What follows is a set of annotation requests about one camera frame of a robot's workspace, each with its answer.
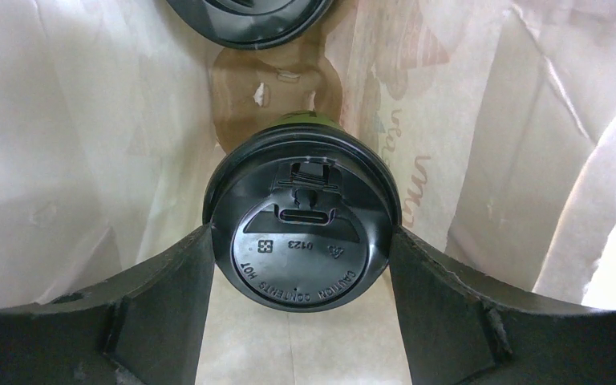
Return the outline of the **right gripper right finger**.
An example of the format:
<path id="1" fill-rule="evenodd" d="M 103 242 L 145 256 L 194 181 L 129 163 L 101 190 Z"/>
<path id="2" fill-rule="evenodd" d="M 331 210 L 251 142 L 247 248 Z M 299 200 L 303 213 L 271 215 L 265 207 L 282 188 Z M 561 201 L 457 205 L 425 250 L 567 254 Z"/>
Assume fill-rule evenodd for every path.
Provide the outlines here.
<path id="1" fill-rule="evenodd" d="M 616 384 L 616 310 L 498 281 L 403 228 L 390 267 L 413 383 Z"/>

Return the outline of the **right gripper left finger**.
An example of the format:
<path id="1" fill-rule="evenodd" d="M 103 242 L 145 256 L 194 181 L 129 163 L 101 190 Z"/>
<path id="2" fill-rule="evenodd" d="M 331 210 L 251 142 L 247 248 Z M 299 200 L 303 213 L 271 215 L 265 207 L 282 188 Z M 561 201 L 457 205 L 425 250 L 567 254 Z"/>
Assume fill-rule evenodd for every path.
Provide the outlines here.
<path id="1" fill-rule="evenodd" d="M 202 226 L 46 304 L 0 309 L 0 384 L 192 384 L 214 258 Z"/>

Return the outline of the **black plastic cup lid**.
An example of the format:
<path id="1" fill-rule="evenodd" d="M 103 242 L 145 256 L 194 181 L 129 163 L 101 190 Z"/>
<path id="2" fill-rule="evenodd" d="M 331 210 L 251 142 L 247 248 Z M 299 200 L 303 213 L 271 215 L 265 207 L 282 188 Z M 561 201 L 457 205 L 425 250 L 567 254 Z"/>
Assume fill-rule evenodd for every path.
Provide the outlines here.
<path id="1" fill-rule="evenodd" d="M 228 282 L 293 313 L 364 294 L 388 265 L 401 216 L 383 160 L 325 124 L 280 124 L 251 136 L 219 163 L 202 209 Z"/>

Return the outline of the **brown paper takeout bag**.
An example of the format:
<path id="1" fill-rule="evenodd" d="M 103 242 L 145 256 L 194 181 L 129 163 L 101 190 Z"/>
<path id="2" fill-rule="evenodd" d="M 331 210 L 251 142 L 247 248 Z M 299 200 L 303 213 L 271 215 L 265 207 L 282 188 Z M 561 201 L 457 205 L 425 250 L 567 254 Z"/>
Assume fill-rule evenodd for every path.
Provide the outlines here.
<path id="1" fill-rule="evenodd" d="M 338 123 L 394 177 L 397 228 L 511 286 L 616 310 L 616 1 L 332 1 L 294 42 L 324 47 Z M 0 309 L 207 226 L 229 154 L 210 79 L 225 48 L 168 1 L 0 1 Z M 390 253 L 364 294 L 314 313 L 247 298 L 213 255 L 192 384 L 415 384 Z"/>

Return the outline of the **green paper coffee cup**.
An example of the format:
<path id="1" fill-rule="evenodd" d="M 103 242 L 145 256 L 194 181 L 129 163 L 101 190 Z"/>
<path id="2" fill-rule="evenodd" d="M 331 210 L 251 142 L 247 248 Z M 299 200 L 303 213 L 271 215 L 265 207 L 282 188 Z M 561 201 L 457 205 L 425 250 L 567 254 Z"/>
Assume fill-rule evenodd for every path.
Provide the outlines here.
<path id="1" fill-rule="evenodd" d="M 269 127 L 277 127 L 286 124 L 319 124 L 337 130 L 343 130 L 342 126 L 338 122 L 331 119 L 328 115 L 313 110 L 293 111 L 287 113 L 271 122 Z"/>

